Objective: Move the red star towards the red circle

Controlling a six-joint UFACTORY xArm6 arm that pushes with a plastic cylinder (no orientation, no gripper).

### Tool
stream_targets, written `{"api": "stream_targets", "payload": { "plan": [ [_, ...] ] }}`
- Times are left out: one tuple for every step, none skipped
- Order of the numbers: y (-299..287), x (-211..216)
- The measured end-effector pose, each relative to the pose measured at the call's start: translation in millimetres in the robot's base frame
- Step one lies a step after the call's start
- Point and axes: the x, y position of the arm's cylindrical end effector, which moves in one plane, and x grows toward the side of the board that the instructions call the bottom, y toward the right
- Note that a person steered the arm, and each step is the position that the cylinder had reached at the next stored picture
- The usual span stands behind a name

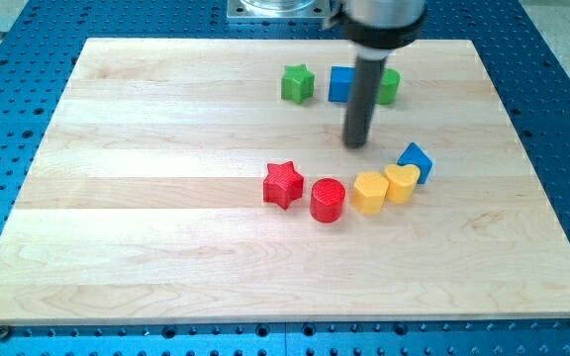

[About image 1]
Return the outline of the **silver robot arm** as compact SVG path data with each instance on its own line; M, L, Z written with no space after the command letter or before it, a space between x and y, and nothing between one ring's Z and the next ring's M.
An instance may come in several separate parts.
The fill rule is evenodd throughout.
M419 38L427 16L426 0L340 0L332 4L323 28L340 26L358 59L383 61Z

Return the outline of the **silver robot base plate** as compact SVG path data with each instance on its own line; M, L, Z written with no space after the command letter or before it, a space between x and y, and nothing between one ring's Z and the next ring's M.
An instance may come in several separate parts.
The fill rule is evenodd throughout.
M330 0L228 0L229 19L321 18Z

